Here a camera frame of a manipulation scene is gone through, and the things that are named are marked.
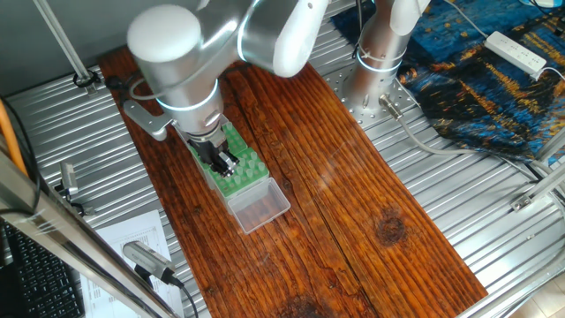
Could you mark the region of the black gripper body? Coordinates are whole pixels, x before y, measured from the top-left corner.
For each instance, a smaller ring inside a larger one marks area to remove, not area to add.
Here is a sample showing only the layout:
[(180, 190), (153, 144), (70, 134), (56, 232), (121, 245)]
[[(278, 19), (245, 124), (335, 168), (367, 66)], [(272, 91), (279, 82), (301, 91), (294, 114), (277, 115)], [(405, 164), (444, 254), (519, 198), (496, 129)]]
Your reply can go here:
[(208, 165), (218, 163), (220, 150), (211, 141), (189, 140), (189, 144), (197, 152), (203, 163)]

